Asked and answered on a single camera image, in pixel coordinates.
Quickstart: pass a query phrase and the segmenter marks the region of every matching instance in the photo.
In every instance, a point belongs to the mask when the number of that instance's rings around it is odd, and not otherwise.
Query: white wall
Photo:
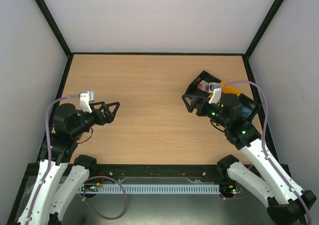
[[[319,0],[285,0],[250,58],[279,159],[319,196]],[[319,223],[319,202],[311,209]]]
[[[244,53],[274,0],[45,0],[73,52]]]
[[[34,0],[0,0],[0,224],[44,135],[66,56]]]

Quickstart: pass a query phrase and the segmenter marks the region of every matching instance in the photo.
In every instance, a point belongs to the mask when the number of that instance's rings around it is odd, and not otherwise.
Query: wire
[[[214,121],[213,121],[213,120],[210,120],[210,123],[211,123],[211,125],[212,125],[215,129],[217,129],[218,131],[220,131],[220,132],[223,132],[223,133],[224,133],[224,130],[222,130],[222,129],[218,128],[218,127],[217,127],[217,125],[215,125],[215,124],[214,124]]]
[[[92,135],[93,135],[93,128],[91,128],[91,135],[90,135],[90,137],[87,138],[86,140],[82,141],[82,142],[79,142],[78,144],[83,144],[83,143],[87,142],[88,140],[90,140],[90,138],[92,137]]]
[[[106,176],[105,173],[103,173],[103,172],[99,172],[98,175],[102,175],[102,176],[104,176],[104,177]]]
[[[109,217],[103,216],[103,215],[100,214],[98,211],[96,211],[96,210],[90,205],[90,203],[87,201],[87,199],[86,199],[86,197],[85,197],[85,192],[86,192],[86,191],[84,191],[84,193],[83,193],[83,201],[84,201],[84,202],[86,203],[86,205],[87,205],[93,212],[95,212],[99,217],[101,217],[101,218],[103,218],[103,219],[106,219],[106,220],[116,220],[116,219],[119,219],[120,217],[122,217],[122,216],[125,214],[126,210],[128,209],[128,197],[127,197],[127,194],[126,194],[126,192],[125,192],[125,189],[124,189],[124,187],[122,186],[122,184],[120,184],[118,181],[116,181],[116,180],[113,179],[113,178],[106,177],[106,176],[95,176],[95,177],[91,177],[91,178],[89,178],[87,181],[90,181],[90,180],[93,180],[93,179],[99,179],[99,178],[104,178],[104,179],[111,180],[112,182],[114,182],[114,183],[116,183],[117,185],[120,186],[120,188],[121,188],[121,190],[122,190],[122,192],[123,192],[123,194],[124,194],[124,208],[123,208],[122,212],[121,212],[118,216],[116,216],[116,217],[114,217],[114,218],[109,218]]]
[[[77,95],[71,95],[71,96],[67,96],[67,97],[58,98],[58,99],[54,100],[52,103],[50,103],[50,105],[48,106],[48,108],[46,110],[46,113],[45,113],[45,133],[46,133],[46,141],[47,141],[47,147],[48,147],[48,167],[46,168],[46,171],[44,172],[44,174],[42,176],[42,179],[40,180],[40,183],[39,183],[38,187],[35,190],[33,199],[32,199],[32,201],[30,203],[29,212],[27,214],[28,221],[25,222],[25,225],[29,224],[29,221],[30,221],[30,218],[31,218],[31,214],[32,214],[32,210],[33,210],[34,205],[35,205],[36,198],[38,197],[40,189],[42,187],[42,184],[44,183],[45,178],[48,175],[48,173],[50,172],[50,168],[51,168],[52,153],[51,153],[49,117],[50,117],[53,105],[55,103],[61,101],[61,100],[64,100],[64,99],[72,99],[72,98],[79,98],[79,97],[80,97],[80,95],[77,94]]]
[[[222,194],[220,194],[219,196],[220,196],[221,198],[223,198],[224,200],[240,200],[240,199],[245,199],[245,198],[249,197],[250,195],[251,195],[251,192],[249,192],[248,194],[246,194],[246,195],[244,195],[244,196],[241,196],[241,197],[239,197],[239,198],[226,198],[226,197],[224,197]]]
[[[249,84],[255,86],[260,91],[260,93],[263,96],[263,101],[264,101],[264,105],[265,105],[265,121],[264,121],[264,126],[263,126],[262,149],[263,149],[263,152],[264,152],[265,156],[267,157],[268,156],[268,152],[267,152],[265,143],[266,143],[266,128],[267,128],[267,121],[268,121],[268,103],[267,103],[267,98],[266,98],[266,95],[265,95],[263,89],[258,84],[254,83],[254,82],[251,82],[251,81],[248,81],[248,80],[238,80],[238,81],[234,81],[234,82],[230,82],[230,83],[226,83],[226,84],[221,84],[221,85],[217,86],[217,88],[222,88],[222,87],[225,87],[225,86],[228,86],[228,85],[239,84],[239,83],[249,83]],[[272,160],[272,158],[268,158],[267,160],[272,165],[272,167],[276,170],[276,172],[282,178],[282,180],[285,182],[285,184],[289,187],[289,189],[293,189],[294,187],[289,183],[289,181],[285,178],[285,176],[282,174],[282,172],[277,168],[277,166],[275,165],[275,163]],[[304,209],[306,211],[306,214],[307,214],[307,217],[308,217],[308,223],[307,224],[311,225],[312,224],[312,218],[311,218],[309,209],[307,208],[307,205],[305,204],[305,201],[300,197],[300,195],[297,193],[297,191],[294,191],[294,194],[299,199],[299,201],[301,202],[301,204],[303,205],[303,207],[304,207]]]

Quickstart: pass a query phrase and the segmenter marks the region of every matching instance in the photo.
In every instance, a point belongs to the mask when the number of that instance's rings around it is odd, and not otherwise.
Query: black mount
[[[52,161],[57,165],[69,163],[73,152],[78,146],[77,139],[97,124],[103,126],[114,121],[120,107],[119,102],[106,104],[105,102],[91,103],[92,113],[77,110],[73,104],[66,103],[57,107],[53,116],[55,133],[50,135]],[[48,158],[47,141],[42,144],[40,159]]]
[[[206,116],[225,128],[227,140],[238,150],[261,138],[258,130],[243,116],[243,105],[235,94],[223,93],[219,104],[209,104],[209,98],[196,95],[185,94],[182,99],[189,113],[196,108],[197,116]]]

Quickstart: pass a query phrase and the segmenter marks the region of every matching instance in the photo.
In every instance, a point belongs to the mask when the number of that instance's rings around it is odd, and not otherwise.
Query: white plastic part
[[[83,166],[73,166],[69,176],[55,194],[50,204],[50,213],[58,213],[59,221],[62,221],[66,209],[81,185],[89,178],[90,172]]]
[[[122,184],[126,194],[220,194],[219,185],[216,184]],[[84,186],[77,191],[83,194]],[[123,194],[117,184],[104,184],[101,188],[94,188],[86,194]]]
[[[209,100],[209,104],[217,104],[221,97],[221,88],[214,89],[213,96]]]
[[[279,204],[288,204],[288,200],[293,201],[297,199],[297,196],[290,191],[289,187],[286,185],[284,180],[279,176],[273,166],[267,160],[264,151],[262,149],[262,141],[257,139],[250,143],[250,147],[243,147],[240,151],[253,163],[256,169],[259,171],[263,179],[271,188],[276,201]],[[294,187],[296,192],[301,196],[303,188],[300,187],[292,178],[285,172],[278,161],[270,153],[266,146],[267,153],[271,155],[269,158],[274,162],[276,167],[281,171],[289,183]]]
[[[39,186],[40,180],[43,177],[43,174],[46,171],[46,168],[48,166],[48,160],[44,160],[40,162],[39,165],[39,172],[38,176],[36,178],[31,196],[29,198],[29,201],[22,213],[22,215],[19,217],[18,222],[21,223],[21,225],[24,225],[26,222],[27,214],[30,209],[31,201],[34,197],[35,191],[37,187]],[[49,222],[49,216],[50,216],[50,206],[53,199],[53,196],[56,192],[56,189],[59,185],[60,179],[67,168],[68,163],[61,163],[59,166],[55,164],[55,162],[51,162],[50,165],[50,171],[48,175],[45,178],[45,183],[42,184],[42,187],[40,189],[40,192],[36,198],[32,214],[31,214],[31,220],[29,221],[29,225],[47,225]]]
[[[268,207],[267,198],[274,197],[274,194],[264,180],[249,171],[241,162],[233,163],[230,168],[227,169],[227,173],[232,180],[239,182],[257,197],[266,208]]]
[[[80,93],[80,106],[83,112],[92,113],[89,102],[94,101],[94,91],[87,90]]]

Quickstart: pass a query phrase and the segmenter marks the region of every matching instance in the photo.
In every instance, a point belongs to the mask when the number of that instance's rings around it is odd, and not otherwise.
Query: white arm segment
[[[34,197],[37,187],[39,186],[39,182],[47,169],[47,166],[48,166],[47,159],[40,162],[38,176],[36,178],[36,181],[31,193],[31,197],[29,198],[29,201],[22,215],[18,219],[18,222],[20,222],[22,225],[24,225],[27,221],[27,214],[30,209],[31,201]],[[65,169],[67,168],[67,166],[68,166],[68,163],[61,163],[59,166],[57,166],[55,162],[51,162],[50,172],[46,176],[45,183],[42,184],[38,197],[35,201],[32,215],[31,215],[31,221],[29,221],[29,225],[47,225],[48,224],[49,218],[50,218],[49,209],[51,206],[51,202],[56,192],[56,189],[59,185],[60,179]]]
[[[227,169],[227,173],[232,180],[239,182],[256,196],[266,208],[268,207],[267,198],[272,198],[274,194],[264,180],[249,171],[241,162],[233,163],[230,168]]]
[[[279,176],[273,166],[269,163],[262,149],[262,141],[256,139],[250,143],[250,147],[243,147],[240,151],[253,163],[257,168],[261,176],[264,178],[266,183],[271,188],[276,201],[279,204],[288,204],[288,200],[293,201],[297,199],[296,195],[290,191],[284,180]],[[303,188],[300,187],[292,178],[285,172],[278,161],[272,156],[266,146],[267,153],[270,155],[271,160],[274,162],[276,167],[281,171],[285,178],[295,188],[296,192],[301,196]]]
[[[62,221],[64,213],[74,195],[89,176],[89,170],[85,169],[83,166],[77,165],[72,167],[69,176],[55,194],[52,203],[50,203],[50,213],[58,213],[59,221]]]

